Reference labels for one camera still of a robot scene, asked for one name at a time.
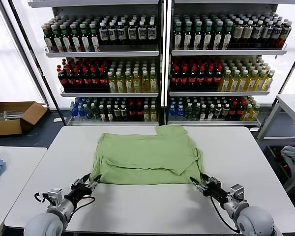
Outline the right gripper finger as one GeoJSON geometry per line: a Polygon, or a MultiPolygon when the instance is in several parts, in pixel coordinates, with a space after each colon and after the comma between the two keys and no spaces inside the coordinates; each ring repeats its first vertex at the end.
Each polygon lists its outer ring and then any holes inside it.
{"type": "Polygon", "coordinates": [[[215,177],[210,177],[207,174],[201,174],[201,179],[203,180],[204,184],[209,184],[209,183],[216,183],[219,184],[221,183],[218,179],[215,177]]]}
{"type": "Polygon", "coordinates": [[[192,181],[192,183],[195,185],[195,187],[199,190],[199,191],[206,191],[207,187],[205,185],[203,185],[202,183],[198,182],[196,179],[194,179],[193,177],[190,177],[190,180],[192,181]]]}

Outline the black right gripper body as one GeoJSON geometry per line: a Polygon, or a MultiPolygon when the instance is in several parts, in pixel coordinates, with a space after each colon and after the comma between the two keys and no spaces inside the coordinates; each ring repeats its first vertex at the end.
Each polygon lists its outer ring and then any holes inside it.
{"type": "Polygon", "coordinates": [[[225,200],[228,193],[222,189],[221,182],[209,182],[206,185],[206,189],[203,191],[205,197],[213,197],[216,200],[225,200]]]}

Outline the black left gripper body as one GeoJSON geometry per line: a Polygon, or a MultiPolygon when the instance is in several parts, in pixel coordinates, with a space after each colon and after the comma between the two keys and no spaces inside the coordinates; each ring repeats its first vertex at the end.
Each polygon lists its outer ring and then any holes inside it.
{"type": "Polygon", "coordinates": [[[64,196],[65,199],[70,200],[71,202],[79,202],[84,196],[90,195],[92,190],[88,187],[87,184],[82,183],[78,185],[72,185],[71,191],[64,196]]]}

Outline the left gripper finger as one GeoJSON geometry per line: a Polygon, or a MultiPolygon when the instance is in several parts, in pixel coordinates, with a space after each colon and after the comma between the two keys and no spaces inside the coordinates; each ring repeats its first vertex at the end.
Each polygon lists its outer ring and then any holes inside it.
{"type": "Polygon", "coordinates": [[[72,184],[72,186],[78,186],[78,185],[80,185],[80,184],[84,184],[84,183],[86,183],[86,182],[89,180],[89,175],[90,175],[90,173],[84,175],[84,176],[81,177],[81,178],[78,178],[78,179],[72,184]]]}
{"type": "Polygon", "coordinates": [[[93,181],[90,181],[87,184],[87,188],[88,189],[95,189],[98,186],[98,184],[100,183],[100,179],[101,179],[101,175],[98,175],[93,181]]]}

